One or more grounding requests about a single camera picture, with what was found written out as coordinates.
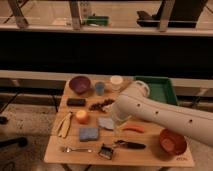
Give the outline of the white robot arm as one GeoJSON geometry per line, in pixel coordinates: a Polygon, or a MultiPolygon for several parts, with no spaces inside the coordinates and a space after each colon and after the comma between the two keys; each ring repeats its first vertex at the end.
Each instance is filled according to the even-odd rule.
{"type": "Polygon", "coordinates": [[[132,82],[110,106],[113,121],[121,125],[133,116],[213,147],[213,113],[161,103],[149,94],[145,82],[132,82]]]}

